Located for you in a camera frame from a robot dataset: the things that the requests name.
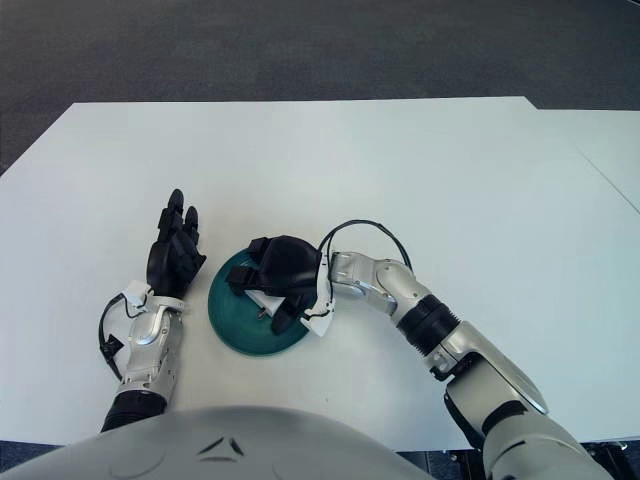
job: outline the round base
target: round base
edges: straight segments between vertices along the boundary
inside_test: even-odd
[[[289,348],[308,330],[295,322],[280,335],[271,331],[271,317],[258,318],[260,307],[244,293],[235,295],[225,281],[236,265],[256,268],[243,250],[231,257],[216,274],[209,290],[209,320],[218,337],[229,347],[247,355],[272,355]]]

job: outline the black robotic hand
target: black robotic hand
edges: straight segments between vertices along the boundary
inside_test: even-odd
[[[252,240],[247,253],[258,268],[235,266],[226,278],[227,283],[236,295],[245,290],[260,290],[270,296],[285,297],[271,322],[271,330],[279,335],[316,300],[320,251],[300,238],[282,235]]]
[[[175,189],[160,214],[158,240],[151,246],[147,283],[159,296],[182,298],[206,260],[198,245],[198,212],[189,207],[184,222],[184,196]]]

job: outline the gray carpet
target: gray carpet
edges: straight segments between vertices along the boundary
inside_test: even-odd
[[[73,102],[640,109],[639,24],[625,0],[0,0],[0,168]]]

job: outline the black cable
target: black cable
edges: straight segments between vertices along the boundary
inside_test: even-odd
[[[124,295],[122,293],[119,293],[118,295],[113,297],[111,300],[109,300],[109,303],[107,303],[107,306],[104,307],[104,312],[102,312],[102,316],[100,317],[100,323],[98,325],[98,343],[100,345],[100,351],[102,352],[104,359],[107,362],[107,365],[109,365],[109,367],[113,371],[114,375],[118,378],[118,380],[122,380],[122,375],[120,374],[120,371],[118,370],[118,366],[113,360],[113,356],[111,357],[108,356],[108,352],[107,352],[108,342],[104,338],[104,319],[107,316],[107,313],[109,313],[109,310],[111,310],[113,306],[116,305],[120,300],[125,300],[125,304],[126,304],[126,299],[124,298]]]
[[[402,245],[402,243],[400,243],[400,240],[398,240],[395,237],[395,235],[393,233],[391,233],[391,231],[389,231],[389,229],[387,227],[385,227],[381,223],[377,223],[377,222],[374,222],[372,220],[362,220],[362,219],[348,220],[348,221],[346,221],[344,223],[341,223],[340,225],[338,225],[337,227],[332,229],[327,235],[325,235],[325,237],[322,239],[322,242],[320,242],[320,246],[318,247],[318,250],[320,252],[322,252],[322,247],[324,246],[325,243],[327,244],[327,267],[328,267],[327,278],[329,280],[329,289],[331,291],[331,299],[330,299],[330,301],[333,301],[333,283],[331,283],[331,268],[332,268],[332,265],[333,265],[333,260],[332,260],[332,258],[330,256],[331,255],[331,241],[333,240],[333,237],[335,236],[335,234],[338,231],[342,230],[343,228],[349,227],[351,225],[371,225],[371,226],[376,227],[378,230],[382,231],[385,235],[387,235],[389,238],[391,238],[391,240],[393,240],[393,242],[398,247],[398,250],[400,250],[400,255],[402,255],[402,260],[404,261],[404,264],[407,267],[409,267],[409,270],[413,271],[413,267],[411,266],[411,259],[409,258],[409,254],[405,250],[405,248]]]

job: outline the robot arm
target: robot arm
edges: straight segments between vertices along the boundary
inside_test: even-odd
[[[605,479],[607,472],[546,414],[534,383],[468,322],[460,322],[395,260],[335,253],[331,281],[390,316],[446,387],[445,405],[483,451],[487,478]]]
[[[158,239],[147,263],[148,283],[133,281],[114,298],[126,302],[127,315],[133,319],[127,338],[130,356],[122,375],[113,361],[122,343],[113,336],[105,341],[100,322],[100,349],[120,380],[103,432],[163,413],[173,393],[186,308],[182,297],[206,259],[196,248],[196,209],[189,207],[183,221],[183,203],[182,192],[176,189],[162,210]]]

